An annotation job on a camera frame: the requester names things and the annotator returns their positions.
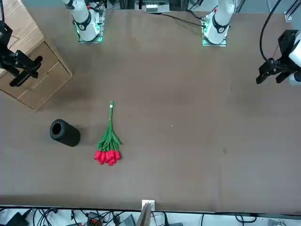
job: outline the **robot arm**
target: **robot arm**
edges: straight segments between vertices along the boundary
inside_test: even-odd
[[[295,39],[293,48],[288,57],[298,66],[296,71],[290,74],[288,81],[291,85],[301,85],[301,33]]]
[[[62,0],[71,10],[80,42],[100,42],[103,37],[105,7],[99,9],[86,5],[84,0]]]
[[[232,0],[219,0],[218,6],[207,16],[210,24],[204,36],[212,44],[220,44],[227,36],[229,22],[235,6]]]

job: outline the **red tulip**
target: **red tulip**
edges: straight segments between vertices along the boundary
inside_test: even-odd
[[[98,159],[99,159],[99,164],[103,165],[105,162],[105,152],[101,152],[100,157]]]
[[[115,151],[115,159],[120,160],[120,152],[119,151]]]
[[[115,151],[114,150],[109,150],[109,158],[115,159]]]
[[[104,162],[105,162],[105,163],[108,163],[109,160],[110,160],[109,152],[106,152],[106,153],[105,153],[105,160],[104,160]]]
[[[112,165],[114,165],[115,164],[115,159],[111,159],[110,161],[109,161],[109,166],[112,166]]]
[[[94,154],[94,159],[95,159],[95,160],[99,158],[100,153],[101,153],[101,152],[98,151],[98,150],[95,152],[95,154]]]

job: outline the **tulip bouquet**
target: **tulip bouquet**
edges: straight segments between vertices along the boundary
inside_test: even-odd
[[[112,166],[120,160],[120,153],[118,151],[120,143],[112,129],[113,104],[114,102],[111,101],[108,126],[101,140],[96,144],[98,150],[94,154],[94,159],[101,165],[107,163],[109,166]]]

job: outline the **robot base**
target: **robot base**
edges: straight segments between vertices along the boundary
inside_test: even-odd
[[[105,19],[105,9],[103,10],[99,10],[100,13],[98,12],[94,12],[91,11],[91,13],[95,14],[95,22],[92,22],[90,24],[90,26],[93,26],[97,35],[95,36],[95,38],[91,41],[85,41],[81,38],[80,34],[79,34],[79,28],[76,26],[75,23],[75,27],[77,30],[77,34],[79,36],[79,43],[99,43],[103,40],[103,28],[104,28],[104,19]]]
[[[206,28],[202,27],[202,45],[203,46],[227,46],[227,40],[224,39],[220,44],[213,44],[211,43],[206,37],[205,37],[205,33],[207,31],[207,27],[210,25],[210,18],[208,16],[204,17],[202,20],[202,25],[205,25]]]

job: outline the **wooden drawer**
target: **wooden drawer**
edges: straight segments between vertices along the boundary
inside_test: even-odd
[[[34,79],[34,82],[32,84],[33,86],[44,79],[44,77],[47,75],[46,72],[48,72],[49,69],[58,62],[58,58],[56,57],[56,55],[54,55],[54,53],[45,42],[40,44],[33,52],[31,52],[31,54],[29,54],[29,57],[32,60],[34,60],[38,56],[42,56],[43,60],[41,67],[38,69],[39,76],[37,79]]]
[[[20,87],[11,87],[9,83],[14,79],[14,76],[8,72],[0,78],[0,90],[10,94],[11,96],[18,98],[21,96],[26,90],[28,90],[33,83],[33,78],[29,78],[22,84]]]
[[[42,65],[38,69],[39,76],[37,79],[30,77],[20,87],[11,87],[9,83],[14,79],[14,76],[9,72],[6,72],[3,76],[0,77],[0,90],[10,94],[15,98],[18,98],[26,90],[34,87],[41,80],[43,80],[48,75],[47,71],[58,62],[58,58],[54,55],[54,53],[45,42],[40,44],[31,54],[29,54],[29,57],[32,60],[34,60],[37,56],[43,57]]]
[[[35,87],[25,91],[18,100],[34,110],[37,110],[47,101],[61,86],[63,86],[71,75],[63,65],[58,62],[52,67],[44,80]]]

